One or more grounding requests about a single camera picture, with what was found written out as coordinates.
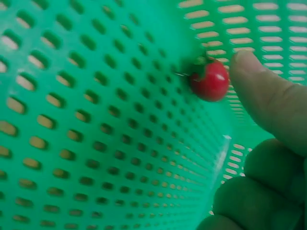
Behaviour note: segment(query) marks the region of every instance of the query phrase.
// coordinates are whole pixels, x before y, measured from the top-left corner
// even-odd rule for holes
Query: fingernail
[[[272,230],[294,230],[303,215],[303,211],[294,205],[278,210],[272,216]]]
[[[301,204],[305,199],[305,177],[303,173],[298,173],[293,177],[289,189],[291,197],[293,197],[298,204]]]
[[[266,71],[256,56],[247,50],[239,51],[235,56],[236,67],[246,72],[258,73]]]

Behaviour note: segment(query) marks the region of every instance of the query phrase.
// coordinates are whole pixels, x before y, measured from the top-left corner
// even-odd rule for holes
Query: green mesh
[[[245,48],[306,83],[299,0],[0,0],[0,9],[0,230],[193,230],[270,135],[232,87],[207,103],[174,72],[204,45],[226,66]]]

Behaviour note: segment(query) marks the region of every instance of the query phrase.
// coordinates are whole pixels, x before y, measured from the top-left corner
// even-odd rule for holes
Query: oval hole
[[[146,49],[145,46],[143,46],[143,45],[140,44],[140,43],[139,43],[139,49],[140,49],[140,51],[141,51],[145,56],[148,55],[148,50]]]
[[[75,85],[75,79],[72,75],[68,74],[65,71],[60,71],[56,76],[58,82],[61,84],[73,88]]]
[[[91,115],[87,112],[85,112],[82,109],[79,109],[75,112],[75,116],[76,118],[78,118],[79,120],[83,121],[83,122],[90,122],[91,120]]]
[[[306,55],[290,55],[290,58],[294,60],[307,60]]]
[[[125,53],[125,47],[119,40],[113,40],[113,45],[120,53]]]
[[[307,42],[307,37],[290,37],[290,40],[293,42]]]
[[[109,106],[109,109],[108,109],[109,113],[114,116],[114,117],[120,117],[120,110],[117,109],[116,107],[114,106]]]
[[[65,30],[69,31],[72,29],[71,20],[68,19],[64,14],[58,14],[56,20]]]
[[[18,49],[21,45],[21,39],[12,31],[7,30],[1,37],[2,42],[11,49]]]
[[[46,96],[46,100],[58,108],[63,108],[65,105],[65,101],[60,96],[56,95],[55,93],[50,93]]]
[[[63,169],[54,169],[52,174],[55,176],[55,177],[58,177],[58,178],[62,178],[62,179],[67,179],[69,178],[69,172],[63,170]]]
[[[197,34],[197,37],[199,38],[217,37],[217,36],[219,36],[219,33],[215,31],[209,31],[209,32]]]
[[[27,189],[36,189],[36,183],[28,179],[19,179],[19,186]]]
[[[96,43],[93,39],[91,39],[88,35],[83,34],[80,36],[80,40],[84,46],[86,46],[90,50],[96,49]]]
[[[104,35],[106,33],[105,26],[98,19],[93,19],[92,25],[100,34]]]
[[[245,17],[232,17],[232,18],[224,18],[223,22],[226,24],[238,24],[238,23],[246,23],[248,19]]]
[[[132,33],[129,30],[129,28],[125,25],[121,25],[121,30],[123,31],[123,33],[128,37],[128,38],[132,38]]]
[[[71,216],[76,216],[76,217],[80,217],[80,216],[83,215],[83,211],[80,210],[80,209],[71,209],[71,210],[69,211],[69,215],[71,215]]]
[[[74,199],[77,201],[87,201],[88,200],[88,195],[82,194],[82,193],[76,193],[74,195]]]
[[[88,101],[90,101],[91,103],[94,103],[94,104],[97,104],[98,101],[99,101],[98,95],[91,90],[85,91],[84,97],[86,98],[86,100],[88,100]]]
[[[6,148],[4,146],[0,146],[0,157],[12,158],[12,152],[8,148]]]
[[[34,26],[34,19],[25,11],[19,11],[16,15],[17,21],[24,27],[24,28],[32,28]]]
[[[45,115],[39,115],[37,117],[37,122],[40,125],[42,125],[42,126],[44,126],[46,128],[50,128],[50,129],[53,129],[56,126],[56,122],[53,119],[51,119],[51,118],[49,118],[49,117],[47,117]]]
[[[91,168],[91,169],[98,169],[99,165],[100,165],[100,163],[98,161],[93,160],[93,159],[88,159],[86,161],[86,166]]]
[[[67,149],[63,149],[59,155],[63,159],[66,159],[66,160],[69,160],[69,161],[73,161],[76,158],[76,154],[72,151],[67,150]]]
[[[42,10],[45,10],[48,8],[49,4],[47,0],[32,0],[32,2]]]
[[[125,72],[124,73],[124,78],[125,78],[126,82],[128,82],[131,85],[134,85],[135,79],[132,77],[131,74]]]
[[[283,67],[282,63],[264,63],[264,65],[267,66],[267,67],[274,67],[274,68]]]
[[[201,11],[194,11],[194,12],[187,13],[185,17],[188,19],[193,19],[193,18],[205,17],[208,15],[209,15],[208,11],[201,10]]]
[[[306,23],[307,22],[307,16],[291,15],[291,16],[289,16],[289,20],[293,21],[293,22]]]
[[[116,94],[117,94],[117,96],[118,96],[120,99],[122,99],[122,100],[124,100],[124,101],[127,100],[128,95],[127,95],[127,93],[126,93],[125,91],[123,91],[122,89],[117,89],[117,90],[116,90]]]
[[[305,80],[305,78],[303,77],[289,77],[289,79],[292,81],[304,81]]]
[[[231,28],[231,29],[227,29],[227,32],[230,33],[231,35],[248,34],[248,33],[250,33],[250,29],[248,29],[246,27]]]
[[[233,39],[230,39],[230,42],[232,42],[234,44],[247,44],[247,43],[252,43],[253,40],[248,38],[248,37],[244,37],[244,38],[233,38]]]
[[[5,73],[8,70],[8,65],[0,59],[0,73]]]
[[[253,7],[257,10],[276,10],[278,5],[275,3],[254,3]]]
[[[287,7],[294,11],[307,11],[307,4],[303,3],[288,3]]]
[[[38,149],[46,149],[47,142],[39,137],[31,137],[30,138],[30,145]]]
[[[133,57],[131,59],[131,62],[135,66],[135,68],[137,68],[137,69],[141,69],[142,68],[141,63],[139,62],[139,60],[137,58]]]
[[[294,33],[307,33],[307,27],[290,26],[289,29]]]
[[[93,144],[93,148],[99,152],[105,152],[107,149],[107,146],[105,143],[102,143],[100,141],[95,141]]]
[[[261,22],[278,22],[280,17],[277,15],[257,15],[256,18]]]
[[[116,150],[114,153],[114,157],[119,160],[123,160],[126,158],[125,153],[119,150]]]
[[[21,197],[16,198],[15,203],[23,207],[33,207],[34,206],[31,200],[24,199]]]
[[[240,5],[221,6],[218,10],[222,13],[234,13],[243,11],[244,7]]]
[[[262,32],[280,32],[282,29],[279,26],[259,26],[258,27]]]
[[[148,41],[154,43],[154,38],[149,32],[145,32],[145,37],[148,39]]]
[[[129,17],[130,17],[131,21],[132,21],[135,25],[139,25],[139,24],[140,24],[138,18],[137,18],[134,14],[131,13],[131,14],[129,15]]]
[[[107,77],[99,71],[95,72],[94,79],[103,86],[107,85]]]
[[[45,212],[58,213],[59,207],[54,205],[44,205]]]
[[[49,227],[49,228],[53,228],[56,226],[56,223],[54,221],[50,221],[50,220],[42,220],[40,222],[40,226],[42,227]]]
[[[282,51],[283,50],[281,46],[263,46],[262,49],[265,51]]]
[[[47,44],[48,46],[54,49],[59,49],[61,45],[60,39],[57,36],[55,36],[53,33],[51,33],[50,31],[44,32],[41,39],[45,44]]]
[[[105,55],[105,62],[107,63],[108,66],[110,66],[112,69],[116,68],[116,61],[109,55]]]
[[[77,142],[81,142],[83,140],[83,135],[82,133],[76,131],[76,130],[72,130],[70,129],[68,132],[67,132],[67,136],[68,138],[74,140],[74,141],[77,141]]]
[[[115,19],[115,14],[112,12],[112,10],[108,6],[103,6],[102,11],[110,18]]]
[[[0,131],[10,136],[17,135],[17,128],[11,123],[6,121],[0,121]]]
[[[16,78],[16,82],[27,90],[30,91],[35,90],[36,83],[32,80],[32,77],[27,73],[20,73]]]
[[[94,184],[94,180],[92,178],[83,176],[79,179],[79,182],[83,185],[92,186]]]
[[[210,21],[205,21],[205,22],[201,22],[201,23],[194,23],[191,26],[194,29],[201,29],[201,28],[208,28],[208,27],[214,26],[214,23],[210,22]]]
[[[23,164],[29,168],[32,168],[32,169],[40,169],[41,168],[41,163],[34,160],[34,159],[31,159],[31,158],[25,158],[23,160]]]
[[[50,187],[49,189],[47,189],[47,193],[51,196],[63,196],[64,195],[64,191],[56,187]]]
[[[21,215],[13,216],[13,220],[15,220],[17,222],[22,222],[22,223],[29,223],[30,222],[30,219],[28,217],[21,216]]]
[[[28,56],[28,60],[39,69],[47,69],[49,67],[48,59],[37,50],[31,52]]]
[[[307,67],[307,64],[292,62],[292,63],[290,63],[290,66],[295,67],[295,68],[305,68],[305,67]]]
[[[78,53],[72,52],[69,54],[68,58],[69,62],[81,69],[85,67],[85,60],[83,57],[81,57]]]
[[[25,113],[25,105],[15,98],[9,97],[6,101],[6,105],[19,114]]]
[[[78,14],[84,13],[84,7],[81,5],[81,3],[79,1],[70,0],[70,5]]]
[[[296,52],[305,52],[307,51],[306,46],[290,46],[290,49]]]

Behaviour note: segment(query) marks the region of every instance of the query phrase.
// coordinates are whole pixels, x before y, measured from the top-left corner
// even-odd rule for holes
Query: finger
[[[295,153],[307,156],[307,89],[264,68],[248,51],[232,59],[230,79],[259,126]]]
[[[209,216],[204,219],[196,230],[242,230],[231,219],[223,216]]]
[[[262,142],[246,157],[244,173],[297,204],[305,200],[303,158],[276,139]]]
[[[228,180],[216,192],[213,212],[245,230],[294,230],[302,210],[248,177]]]

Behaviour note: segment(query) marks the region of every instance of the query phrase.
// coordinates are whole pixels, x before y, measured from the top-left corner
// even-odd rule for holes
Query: cherry tomato
[[[216,59],[204,66],[204,76],[193,73],[189,77],[192,91],[208,102],[221,100],[227,93],[229,77],[224,65]]]

